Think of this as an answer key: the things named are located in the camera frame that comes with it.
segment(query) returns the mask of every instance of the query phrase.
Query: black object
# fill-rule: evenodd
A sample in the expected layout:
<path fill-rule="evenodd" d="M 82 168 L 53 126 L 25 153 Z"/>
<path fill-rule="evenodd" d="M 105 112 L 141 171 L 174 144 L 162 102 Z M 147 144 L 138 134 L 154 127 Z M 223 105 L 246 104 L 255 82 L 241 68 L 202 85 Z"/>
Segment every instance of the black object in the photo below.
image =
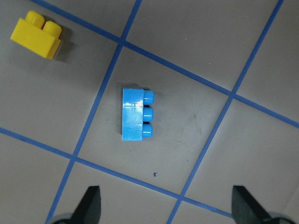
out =
<path fill-rule="evenodd" d="M 71 218 L 58 220 L 54 224 L 98 224 L 100 216 L 100 187 L 91 186 L 85 192 Z"/>
<path fill-rule="evenodd" d="M 271 218 L 244 186 L 233 187 L 232 214 L 237 224 L 295 224 L 283 217 Z"/>

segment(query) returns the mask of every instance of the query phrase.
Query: yellow block stud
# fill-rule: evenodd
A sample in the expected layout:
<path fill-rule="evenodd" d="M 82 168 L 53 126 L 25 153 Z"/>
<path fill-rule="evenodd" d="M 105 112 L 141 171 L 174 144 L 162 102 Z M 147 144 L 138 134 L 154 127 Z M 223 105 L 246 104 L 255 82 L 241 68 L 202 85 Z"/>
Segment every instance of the yellow block stud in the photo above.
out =
<path fill-rule="evenodd" d="M 25 19 L 19 19 L 10 39 L 44 58 L 53 59 L 62 29 L 52 21 L 44 23 L 42 15 L 29 11 Z"/>

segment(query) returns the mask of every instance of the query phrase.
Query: blue line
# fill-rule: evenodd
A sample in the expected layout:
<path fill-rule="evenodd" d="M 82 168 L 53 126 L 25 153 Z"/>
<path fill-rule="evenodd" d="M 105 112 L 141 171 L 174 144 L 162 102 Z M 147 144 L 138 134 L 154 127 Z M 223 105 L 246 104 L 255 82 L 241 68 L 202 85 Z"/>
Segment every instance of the blue line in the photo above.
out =
<path fill-rule="evenodd" d="M 54 154 L 60 155 L 60 156 L 62 156 L 64 158 L 67 158 L 67 159 L 71 158 L 71 154 L 69 154 L 69 153 L 66 153 L 66 152 L 61 151 L 59 149 L 56 149 L 54 147 L 45 145 L 45 144 L 43 144 L 43 143 L 41 143 L 39 141 L 30 139 L 30 138 L 28 138 L 26 136 L 23 136 L 23 135 L 15 133 L 15 132 L 9 131 L 9 130 L 3 128 L 3 127 L 0 127 L 0 133 L 5 134 L 5 135 L 7 135 L 7 136 L 9 136 L 11 138 L 17 139 L 17 140 L 21 140 L 21 141 L 26 142 L 28 144 L 31 144 L 33 146 L 42 148 L 42 149 L 47 150 L 49 152 L 52 152 Z"/>
<path fill-rule="evenodd" d="M 251 106 L 251 107 L 253 107 L 255 109 L 258 109 L 259 111 L 264 112 L 264 113 L 266 113 L 266 114 L 268 114 L 268 115 L 270 115 L 270 116 L 272 116 L 274 118 L 277 118 L 277 119 L 279 119 L 279 120 L 281 120 L 281 121 L 283 121 L 283 122 L 285 122 L 285 123 L 287 123 L 289 125 L 292 125 L 292 126 L 294 126 L 296 128 L 299 128 L 299 123 L 297 121 L 289 119 L 289 118 L 287 118 L 287 117 L 285 117 L 285 116 L 283 116 L 283 115 L 281 115 L 279 113 L 276 113 L 276 112 L 274 112 L 274 111 L 272 111 L 272 110 L 270 110 L 270 109 L 268 109 L 268 108 L 266 108 L 264 106 L 261 106 L 261 105 L 255 103 L 255 102 L 253 102 L 253 101 L 251 101 L 249 99 L 246 99 L 246 98 L 244 98 L 244 97 L 242 97 L 240 95 L 237 95 L 237 94 L 235 95 L 235 99 L 238 100 L 238 101 L 240 101 L 240 102 L 242 102 L 242 103 L 247 104 L 248 106 Z"/>
<path fill-rule="evenodd" d="M 171 214 L 170 214 L 170 216 L 167 220 L 167 224 L 172 223 L 173 218 L 175 217 L 175 215 L 178 211 L 178 208 L 179 208 L 179 206 L 182 202 L 182 199 L 185 196 L 187 190 L 189 189 L 189 186 L 190 186 L 190 184 L 191 184 L 191 182 L 192 182 L 192 180 L 193 180 L 193 178 L 194 178 L 194 176 L 195 176 L 195 174 L 196 174 L 196 172 L 197 172 L 197 170 L 198 170 L 198 168 L 199 168 L 199 166 L 200 166 L 200 164 L 201 164 L 201 162 L 202 162 L 202 160 L 203 160 L 203 158 L 204 158 L 204 156 L 207 152 L 207 149 L 209 148 L 209 146 L 210 146 L 210 144 L 211 144 L 211 142 L 212 142 L 219 126 L 220 126 L 220 123 L 222 122 L 226 112 L 228 111 L 228 108 L 229 108 L 233 98 L 235 97 L 236 92 L 238 91 L 243 79 L 245 78 L 245 75 L 246 75 L 252 61 L 254 60 L 254 57 L 256 56 L 263 40 L 265 39 L 265 36 L 267 35 L 267 32 L 269 31 L 270 26 L 273 23 L 273 21 L 274 21 L 276 15 L 277 15 L 282 3 L 283 3 L 283 0 L 279 0 L 276 4 L 275 8 L 273 9 L 270 18 L 268 19 L 268 21 L 267 21 L 260 37 L 258 38 L 256 45 L 254 46 L 254 48 L 253 48 L 253 50 L 252 50 L 252 52 L 251 52 L 251 54 L 250 54 L 250 56 L 249 56 L 249 58 L 248 58 L 248 60 L 245 64 L 239 78 L 237 79 L 237 81 L 234 85 L 234 88 L 233 88 L 231 94 L 229 95 L 229 98 L 227 99 L 227 101 L 226 101 L 226 103 L 225 103 L 225 105 L 224 105 L 224 107 L 223 107 L 223 109 L 222 109 L 222 111 L 221 111 L 221 113 L 220 113 L 220 115 L 219 115 L 219 117 L 218 117 L 218 119 L 217 119 L 217 121 L 216 121 L 216 123 L 215 123 L 215 125 L 214 125 L 214 127 L 213 127 L 213 129 L 212 129 L 212 131 L 211 131 L 211 133 L 210 133 L 203 149 L 202 149 L 202 151 L 201 151 L 201 153 L 199 154 L 198 159 L 195 162 L 195 165 L 194 165 L 194 167 L 193 167 L 193 169 L 192 169 L 192 171 L 191 171 L 191 173 L 190 173 L 190 175 L 189 175 L 189 177 L 188 177 L 188 179 L 187 179 L 187 181 L 186 181 L 186 183 L 185 183 L 185 185 L 182 189 L 182 192 L 180 194 L 181 197 L 177 200 L 176 204 L 174 205 L 174 207 L 171 211 Z"/>
<path fill-rule="evenodd" d="M 123 30 L 123 32 L 122 32 L 122 35 L 121 35 L 121 36 L 122 36 L 122 39 L 121 39 L 122 42 L 125 41 L 124 38 L 126 38 L 127 35 L 128 35 L 128 33 L 129 33 L 129 29 L 130 29 L 130 27 L 132 26 L 132 23 L 133 23 L 133 21 L 134 21 L 134 18 L 135 18 L 135 16 L 136 16 L 137 12 L 138 12 L 140 3 L 141 3 L 140 0 L 136 0 L 136 2 L 135 2 L 135 4 L 134 4 L 134 7 L 133 7 L 133 9 L 132 9 L 132 12 L 131 12 L 131 14 L 130 14 L 130 16 L 129 16 L 129 18 L 128 18 L 128 21 L 127 21 L 127 23 L 126 23 L 126 26 L 125 26 L 125 28 L 124 28 L 124 30 Z M 116 50 L 115 50 L 114 55 L 113 55 L 113 57 L 112 57 L 112 59 L 111 59 L 111 62 L 110 62 L 110 64 L 109 64 L 109 67 L 108 67 L 108 69 L 107 69 L 107 72 L 106 72 L 106 74 L 105 74 L 105 77 L 104 77 L 104 79 L 103 79 L 103 81 L 102 81 L 102 83 L 101 83 L 101 86 L 100 86 L 100 89 L 99 89 L 99 91 L 98 91 L 98 94 L 97 94 L 97 96 L 96 96 L 96 98 L 95 98 L 95 101 L 94 101 L 94 103 L 93 103 L 93 106 L 92 106 L 92 108 L 91 108 L 91 110 L 90 110 L 90 113 L 89 113 L 89 115 L 88 115 L 88 118 L 87 118 L 87 120 L 86 120 L 86 122 L 85 122 L 85 125 L 84 125 L 84 127 L 83 127 L 82 133 L 81 133 L 81 135 L 80 135 L 80 137 L 79 137 L 79 140 L 78 140 L 78 142 L 77 142 L 77 145 L 76 145 L 76 147 L 75 147 L 75 149 L 74 149 L 74 152 L 73 152 L 73 154 L 72 154 L 72 158 L 70 159 L 70 162 L 69 162 L 69 164 L 68 164 L 68 166 L 67 166 L 67 169 L 66 169 L 66 171 L 65 171 L 65 173 L 64 173 L 64 176 L 63 176 L 63 178 L 62 178 L 62 180 L 61 180 L 61 183 L 60 183 L 60 185 L 59 185 L 59 188 L 58 188 L 58 190 L 57 190 L 57 193 L 56 193 L 56 195 L 55 195 L 54 201 L 53 201 L 53 203 L 52 203 L 52 206 L 51 206 L 51 208 L 50 208 L 50 211 L 49 211 L 49 213 L 48 213 L 48 216 L 47 216 L 47 219 L 46 219 L 46 222 L 45 222 L 45 223 L 48 223 L 48 222 L 50 221 L 50 219 L 53 217 L 54 213 L 55 213 L 55 210 L 56 210 L 56 207 L 57 207 L 57 205 L 58 205 L 58 203 L 59 203 L 59 200 L 60 200 L 60 198 L 61 198 L 62 192 L 63 192 L 63 190 L 64 190 L 64 188 L 65 188 L 65 185 L 66 185 L 66 183 L 67 183 L 67 181 L 68 181 L 68 178 L 69 178 L 69 176 L 70 176 L 70 174 L 71 174 L 71 170 L 72 170 L 72 168 L 73 168 L 73 165 L 74 165 L 74 163 L 75 163 L 75 160 L 76 160 L 76 158 L 77 158 L 77 156 L 78 156 L 78 154 L 79 154 L 79 152 L 80 152 L 80 150 L 81 150 L 81 148 L 82 148 L 83 142 L 84 142 L 84 140 L 85 140 L 85 138 L 86 138 L 86 136 L 87 136 L 87 133 L 88 133 L 88 131 L 89 131 L 89 128 L 90 128 L 90 126 L 91 126 L 91 123 L 92 123 L 92 121 L 93 121 L 93 118 L 94 118 L 94 116 L 95 116 L 95 113 L 96 113 L 96 111 L 97 111 L 97 109 L 98 109 L 98 107 L 99 107 L 99 105 L 100 105 L 100 102 L 101 102 L 101 99 L 102 99 L 102 97 L 103 97 L 104 91 L 105 91 L 105 89 L 106 89 L 106 87 L 107 87 L 107 84 L 108 84 L 108 82 L 109 82 L 109 79 L 110 79 L 110 77 L 111 77 L 111 75 L 112 75 L 112 72 L 113 72 L 113 70 L 114 70 L 114 68 L 115 68 L 115 65 L 116 65 L 116 63 L 117 63 L 117 60 L 118 60 L 118 58 L 119 58 L 119 56 L 120 56 L 120 54 L 121 54 L 122 47 L 123 47 L 123 45 L 120 44 L 120 43 L 119 43 L 119 44 L 117 45 L 117 47 L 116 47 Z"/>
<path fill-rule="evenodd" d="M 79 17 L 76 17 L 76 16 L 72 15 L 71 13 L 68 13 L 68 12 L 66 12 L 66 11 L 64 11 L 64 10 L 62 10 L 62 9 L 46 2 L 46 1 L 43 1 L 43 0 L 31 0 L 31 1 L 38 4 L 38 5 L 40 5 L 40 6 L 42 6 L 42 7 L 44 7 L 44 8 L 46 8 L 46 9 L 48 9 L 48 10 L 50 10 L 50 11 L 52 11 L 52 12 L 54 12 L 54 13 L 56 13 L 56 14 L 58 14 L 58 15 L 61 15 L 62 17 L 66 18 L 68 20 L 73 21 L 76 24 L 79 24 L 79 25 L 81 25 L 81 26 L 83 26 L 83 27 L 85 27 L 85 28 L 97 33 L 97 34 L 100 34 L 100 35 L 102 35 L 102 36 L 104 36 L 104 37 L 106 37 L 106 38 L 108 38 L 108 39 L 110 39 L 114 42 L 117 42 L 117 43 L 120 42 L 119 37 L 107 32 L 107 31 L 105 31 L 105 30 L 103 30 L 103 29 L 101 29 L 101 28 L 99 28 L 99 27 L 83 20 L 83 19 L 80 19 Z"/>
<path fill-rule="evenodd" d="M 212 206 L 207 205 L 207 204 L 203 204 L 203 203 L 201 203 L 201 202 L 192 200 L 192 199 L 190 199 L 190 198 L 184 197 L 184 198 L 182 199 L 182 201 L 187 202 L 187 203 L 190 203 L 190 204 L 193 204 L 193 205 L 198 206 L 198 207 L 201 207 L 201 208 L 203 208 L 203 209 L 209 210 L 209 211 L 211 211 L 211 212 L 215 212 L 215 213 L 217 213 L 217 214 L 220 214 L 220 215 L 223 215 L 223 216 L 226 216 L 226 217 L 229 217 L 229 218 L 233 218 L 232 214 L 230 214 L 230 213 L 228 213 L 228 212 L 226 212 L 226 211 L 217 209 L 217 208 L 212 207 Z"/>
<path fill-rule="evenodd" d="M 138 47 L 138 46 L 136 46 L 132 43 L 129 43 L 129 42 L 125 41 L 124 46 L 131 49 L 132 51 L 135 51 L 135 52 L 137 52 L 137 53 L 139 53 L 139 54 L 155 61 L 155 62 L 158 62 L 161 65 L 166 66 L 167 68 L 170 68 L 170 69 L 172 69 L 172 70 L 174 70 L 178 73 L 181 73 L 184 76 L 187 76 L 187 77 L 189 77 L 189 78 L 191 78 L 191 79 L 193 79 L 197 82 L 200 82 L 200 83 L 202 83 L 202 84 L 204 84 L 208 87 L 211 87 L 212 89 L 214 89 L 216 91 L 219 91 L 219 92 L 221 92 L 225 95 L 229 95 L 231 93 L 231 91 L 229 91 L 229 90 L 227 90 L 227 89 L 225 89 L 225 88 L 223 88 L 223 87 L 221 87 L 221 86 L 219 86 L 215 83 L 212 83 L 211 81 L 208 81 L 207 79 L 204 79 L 204 78 L 202 78 L 202 77 L 200 77 L 200 76 L 198 76 L 198 75 L 196 75 L 196 74 L 194 74 L 194 73 L 192 73 L 192 72 L 190 72 L 186 69 L 183 69 L 183 68 L 177 66 L 176 64 L 173 64 L 173 63 L 171 63 L 171 62 L 169 62 L 169 61 L 167 61 L 167 60 L 165 60 L 165 59 L 163 59 L 163 58 L 161 58 L 157 55 L 154 55 L 154 54 L 152 54 L 152 53 L 150 53 L 150 52 L 148 52 L 148 51 L 146 51 L 146 50 L 144 50 L 144 49 L 142 49 L 142 48 L 140 48 L 140 47 Z"/>
<path fill-rule="evenodd" d="M 135 184 L 138 184 L 140 186 L 143 186 L 143 187 L 146 187 L 146 188 L 149 188 L 151 190 L 154 190 L 154 191 L 157 191 L 161 194 L 164 194 L 164 195 L 167 195 L 167 196 L 170 196 L 170 197 L 174 197 L 174 198 L 179 198 L 180 195 L 174 193 L 174 192 L 171 192 L 169 190 L 166 190 L 166 189 L 163 189 L 163 188 L 160 188 L 158 186 L 155 186 L 153 184 L 150 184 L 150 183 L 147 183 L 147 182 L 144 182 L 144 181 L 141 181 L 141 180 L 138 180 L 136 178 L 133 178 L 131 176 L 127 176 L 125 174 L 122 174 L 122 173 L 119 173 L 119 172 L 116 172 L 114 170 L 111 170 L 111 169 L 108 169 L 106 167 L 103 167 L 103 166 L 100 166 L 98 164 L 95 164 L 93 162 L 90 162 L 90 161 L 87 161 L 87 160 L 84 160 L 84 159 L 81 159 L 79 157 L 76 158 L 76 162 L 80 163 L 80 164 L 83 164 L 85 166 L 88 166 L 88 167 L 91 167 L 93 169 L 96 169 L 96 170 L 99 170 L 99 171 L 102 171 L 103 173 L 106 173 L 106 174 L 110 174 L 112 176 L 115 176 L 115 177 L 118 177 L 118 178 L 121 178 L 123 180 L 126 180 L 128 182 L 132 182 L 132 183 L 135 183 Z"/>

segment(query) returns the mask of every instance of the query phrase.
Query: toy block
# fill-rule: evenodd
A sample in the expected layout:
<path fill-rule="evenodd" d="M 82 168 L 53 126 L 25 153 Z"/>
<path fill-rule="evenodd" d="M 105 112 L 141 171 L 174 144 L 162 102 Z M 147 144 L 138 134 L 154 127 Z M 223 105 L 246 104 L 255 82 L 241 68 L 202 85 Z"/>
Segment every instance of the toy block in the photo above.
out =
<path fill-rule="evenodd" d="M 25 19 L 19 19 L 10 39 L 44 58 L 53 59 L 62 29 L 52 21 L 44 23 L 42 15 L 29 11 Z"/>
<path fill-rule="evenodd" d="M 122 93 L 122 140 L 142 141 L 142 138 L 151 138 L 154 131 L 147 122 L 153 120 L 154 111 L 151 107 L 144 106 L 154 103 L 154 92 L 123 89 Z"/>

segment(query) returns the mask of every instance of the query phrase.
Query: gray floor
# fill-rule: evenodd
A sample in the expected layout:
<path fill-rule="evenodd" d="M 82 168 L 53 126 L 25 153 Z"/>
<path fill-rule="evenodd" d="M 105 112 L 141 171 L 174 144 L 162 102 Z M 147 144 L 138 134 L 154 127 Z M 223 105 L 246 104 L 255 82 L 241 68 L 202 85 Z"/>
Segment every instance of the gray floor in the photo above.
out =
<path fill-rule="evenodd" d="M 0 7 L 2 223 L 100 185 L 100 224 L 233 224 L 235 184 L 299 223 L 298 1 L 35 1 Z M 54 60 L 9 40 L 30 10 L 63 27 Z M 153 138 L 121 141 L 124 87 L 156 93 Z"/>

